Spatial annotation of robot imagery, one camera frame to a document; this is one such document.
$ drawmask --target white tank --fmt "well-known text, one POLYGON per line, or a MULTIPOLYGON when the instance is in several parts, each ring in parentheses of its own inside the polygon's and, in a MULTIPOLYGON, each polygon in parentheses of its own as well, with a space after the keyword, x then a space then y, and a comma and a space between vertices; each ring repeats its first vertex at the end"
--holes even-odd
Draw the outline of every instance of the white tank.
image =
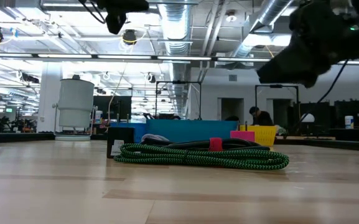
POLYGON ((63 79, 60 81, 58 102, 59 126, 88 128, 93 108, 92 82, 63 79))

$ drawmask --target black box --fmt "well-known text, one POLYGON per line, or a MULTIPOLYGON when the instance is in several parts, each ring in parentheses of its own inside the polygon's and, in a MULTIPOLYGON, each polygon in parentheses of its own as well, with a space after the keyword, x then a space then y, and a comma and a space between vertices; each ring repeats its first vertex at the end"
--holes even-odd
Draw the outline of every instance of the black box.
POLYGON ((117 156, 119 148, 123 144, 134 143, 134 139, 134 128, 110 127, 107 133, 107 158, 112 159, 114 156, 117 156))

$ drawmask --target man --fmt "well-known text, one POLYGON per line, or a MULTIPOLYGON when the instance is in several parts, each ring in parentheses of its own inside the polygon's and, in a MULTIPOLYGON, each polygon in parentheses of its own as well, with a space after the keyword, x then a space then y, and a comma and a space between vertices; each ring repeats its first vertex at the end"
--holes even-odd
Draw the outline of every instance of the man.
POLYGON ((260 111, 258 107, 253 106, 249 109, 249 113, 253 115, 253 125, 273 126, 271 115, 266 111, 260 111))

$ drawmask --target green cable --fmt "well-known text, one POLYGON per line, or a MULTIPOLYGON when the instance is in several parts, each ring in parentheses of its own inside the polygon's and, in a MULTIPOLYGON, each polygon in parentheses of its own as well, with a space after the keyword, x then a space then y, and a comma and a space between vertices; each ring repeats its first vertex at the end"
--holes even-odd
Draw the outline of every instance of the green cable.
POLYGON ((169 164, 190 166, 219 166, 249 170, 278 170, 285 168, 289 157, 280 152, 271 152, 264 146, 244 147, 221 152, 171 149, 142 144, 124 144, 117 162, 138 164, 169 164))

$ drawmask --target red tag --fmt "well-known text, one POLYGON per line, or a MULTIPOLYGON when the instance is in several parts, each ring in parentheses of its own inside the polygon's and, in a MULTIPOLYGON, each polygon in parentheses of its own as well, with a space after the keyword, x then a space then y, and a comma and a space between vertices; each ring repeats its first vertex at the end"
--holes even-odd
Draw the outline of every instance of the red tag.
POLYGON ((208 151, 222 152, 222 139, 221 138, 210 138, 210 148, 208 151))

